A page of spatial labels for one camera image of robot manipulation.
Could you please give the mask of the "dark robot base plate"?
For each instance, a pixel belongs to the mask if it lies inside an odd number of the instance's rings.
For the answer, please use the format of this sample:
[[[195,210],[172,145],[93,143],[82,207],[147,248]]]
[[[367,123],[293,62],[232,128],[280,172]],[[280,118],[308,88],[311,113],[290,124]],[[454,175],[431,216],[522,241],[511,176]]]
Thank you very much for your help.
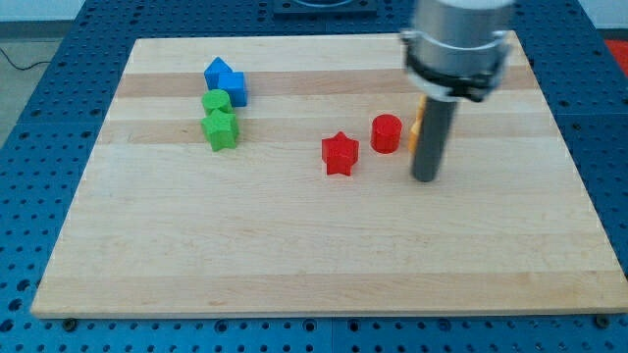
[[[376,14],[378,0],[272,0],[276,16]]]

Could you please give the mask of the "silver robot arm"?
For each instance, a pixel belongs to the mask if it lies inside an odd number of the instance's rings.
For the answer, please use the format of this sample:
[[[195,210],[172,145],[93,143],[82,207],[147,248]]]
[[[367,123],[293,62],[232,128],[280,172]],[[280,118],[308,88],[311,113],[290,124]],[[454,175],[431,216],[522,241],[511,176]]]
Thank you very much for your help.
[[[513,0],[418,0],[400,36],[404,66],[427,96],[481,102],[503,77]]]

